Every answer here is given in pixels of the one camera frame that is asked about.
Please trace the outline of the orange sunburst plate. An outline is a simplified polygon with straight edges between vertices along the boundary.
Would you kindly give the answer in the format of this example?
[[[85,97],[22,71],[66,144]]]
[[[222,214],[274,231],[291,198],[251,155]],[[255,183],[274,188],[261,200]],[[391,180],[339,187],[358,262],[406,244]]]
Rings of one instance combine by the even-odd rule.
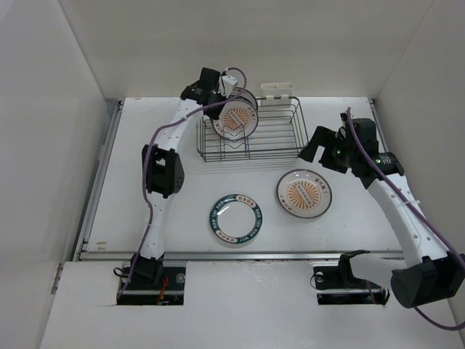
[[[317,172],[295,169],[286,172],[276,185],[280,206],[290,215],[316,219],[331,207],[333,194],[328,181]]]
[[[226,140],[242,140],[254,133],[259,123],[256,108],[242,100],[228,102],[217,120],[212,120],[213,130]]]

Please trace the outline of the metal wire dish rack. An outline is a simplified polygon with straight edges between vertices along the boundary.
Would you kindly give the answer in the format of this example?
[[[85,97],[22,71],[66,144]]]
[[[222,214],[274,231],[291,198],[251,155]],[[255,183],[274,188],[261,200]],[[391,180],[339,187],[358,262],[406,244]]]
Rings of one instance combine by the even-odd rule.
[[[196,126],[196,148],[205,162],[295,158],[309,142],[300,99],[258,99],[258,120],[251,134],[218,135],[208,118]]]

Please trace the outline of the green rimmed plate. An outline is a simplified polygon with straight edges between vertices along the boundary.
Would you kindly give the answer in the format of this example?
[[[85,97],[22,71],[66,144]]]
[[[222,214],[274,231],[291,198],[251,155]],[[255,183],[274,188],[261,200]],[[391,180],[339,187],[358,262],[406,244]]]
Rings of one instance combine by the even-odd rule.
[[[242,87],[235,87],[229,98],[232,98],[232,101],[225,105],[226,108],[250,106],[255,111],[258,109],[258,102],[255,96],[253,96],[250,91],[243,89]]]
[[[259,234],[263,213],[251,197],[232,193],[218,199],[209,212],[212,233],[228,245],[245,246]]]

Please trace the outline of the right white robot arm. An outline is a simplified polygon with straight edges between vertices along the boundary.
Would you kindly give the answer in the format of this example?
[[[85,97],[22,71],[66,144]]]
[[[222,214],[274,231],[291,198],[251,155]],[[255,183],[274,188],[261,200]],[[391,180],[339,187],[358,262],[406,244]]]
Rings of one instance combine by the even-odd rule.
[[[464,281],[464,255],[448,246],[426,223],[408,186],[404,169],[391,152],[380,152],[376,124],[341,114],[342,127],[318,126],[299,158],[342,174],[350,171],[382,209],[403,252],[403,261],[384,260],[367,250],[339,258],[336,277],[345,286],[366,280],[387,288],[405,308],[456,295]]]

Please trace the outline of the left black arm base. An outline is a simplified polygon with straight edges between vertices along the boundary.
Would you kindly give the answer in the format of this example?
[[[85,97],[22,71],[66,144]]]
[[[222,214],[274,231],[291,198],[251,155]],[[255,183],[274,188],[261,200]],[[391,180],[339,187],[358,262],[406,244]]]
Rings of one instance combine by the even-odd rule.
[[[120,278],[116,295],[117,305],[184,305],[186,265],[165,266],[160,281],[156,283],[133,275],[131,282],[122,292],[129,269],[129,266],[113,269],[113,274]]]

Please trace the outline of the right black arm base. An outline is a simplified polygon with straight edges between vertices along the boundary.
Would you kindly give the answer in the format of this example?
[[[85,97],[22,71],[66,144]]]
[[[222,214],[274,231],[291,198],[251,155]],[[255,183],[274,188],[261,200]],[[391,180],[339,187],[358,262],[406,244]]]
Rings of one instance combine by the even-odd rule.
[[[318,305],[381,305],[385,306],[390,292],[370,281],[343,282],[335,265],[317,265],[310,277],[310,286],[317,292]]]

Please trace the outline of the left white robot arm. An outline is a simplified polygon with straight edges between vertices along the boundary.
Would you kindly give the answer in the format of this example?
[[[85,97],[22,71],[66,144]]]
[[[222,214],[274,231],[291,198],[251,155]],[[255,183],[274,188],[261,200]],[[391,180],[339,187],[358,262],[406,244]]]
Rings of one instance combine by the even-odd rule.
[[[163,278],[164,212],[185,178],[178,154],[182,136],[204,116],[218,119],[237,85],[238,80],[225,71],[203,68],[199,79],[182,91],[171,122],[159,127],[142,149],[142,195],[149,213],[129,277],[137,276],[146,288],[157,287]]]

